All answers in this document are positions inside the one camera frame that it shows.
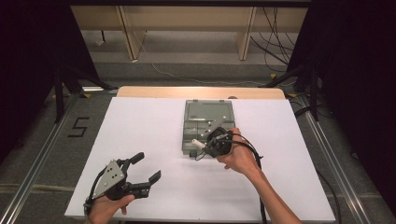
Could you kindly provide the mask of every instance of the forearm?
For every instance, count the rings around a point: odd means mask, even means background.
[[[297,216],[294,215],[279,195],[277,195],[261,170],[251,172],[246,177],[258,191],[273,223],[301,223]]]

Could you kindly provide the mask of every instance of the tabletop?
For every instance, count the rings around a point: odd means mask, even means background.
[[[145,87],[121,88],[119,93],[125,94],[127,89],[142,91]],[[146,88],[146,93],[151,95],[155,92],[150,91],[153,89],[155,87]],[[198,92],[223,90],[192,89]],[[194,99],[207,99],[195,96]],[[263,155],[262,169],[280,197],[303,221],[334,222],[289,101],[238,96],[239,99],[230,99],[236,126]],[[127,207],[128,215],[118,212],[115,219],[260,222],[258,194],[244,176],[224,170],[223,164],[215,159],[195,161],[183,155],[181,139],[186,99],[191,99],[190,95],[182,93],[174,98],[114,97],[65,215],[84,218],[82,203],[103,164],[143,151],[146,157],[130,167],[128,181],[146,182],[158,170],[163,176],[151,187],[147,199],[135,200]]]
[[[235,87],[142,87],[124,86],[118,97],[206,98],[206,99],[285,99],[285,94],[275,88]]]

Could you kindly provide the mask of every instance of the wooden panel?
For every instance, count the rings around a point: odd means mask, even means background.
[[[276,13],[276,28],[279,33],[299,33],[305,18],[307,8],[279,7]],[[275,11],[273,7],[265,9],[271,25],[274,25]],[[264,8],[258,7],[251,32],[271,33],[271,27],[264,14]]]
[[[135,30],[243,32],[249,7],[123,7]]]
[[[122,30],[118,7],[71,6],[80,30]]]
[[[199,98],[199,99],[285,99],[280,89],[222,87],[142,87],[125,86],[118,97]]]

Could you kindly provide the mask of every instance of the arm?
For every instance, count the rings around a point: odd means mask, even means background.
[[[116,201],[111,201],[106,196],[97,198],[93,201],[90,215],[85,224],[107,224],[119,209],[126,215],[126,206],[133,200],[134,195],[127,195]]]
[[[240,134],[237,128],[231,129],[231,131]],[[237,135],[233,136],[233,140],[246,143],[245,140]],[[228,155],[218,156],[217,159],[219,162],[226,164],[225,169],[231,168],[247,177],[259,193],[273,223],[301,223],[272,188],[248,148],[233,144]]]

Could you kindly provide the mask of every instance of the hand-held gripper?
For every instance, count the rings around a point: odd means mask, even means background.
[[[227,155],[232,146],[233,133],[226,131],[221,127],[221,124],[227,118],[224,116],[222,119],[215,119],[208,122],[207,129],[201,133],[202,137],[206,137],[206,142],[203,144],[196,139],[191,142],[200,148],[205,154],[213,158],[221,155]]]
[[[93,201],[104,195],[113,201],[131,194],[134,195],[135,199],[147,198],[149,196],[151,186],[161,178],[161,171],[152,175],[148,179],[148,182],[145,183],[131,184],[126,182],[126,178],[128,176],[127,171],[130,164],[134,165],[143,158],[145,158],[145,154],[143,152],[139,152],[131,159],[110,161],[108,166],[99,173],[93,182],[90,196],[84,203],[85,215],[87,216],[90,213]]]

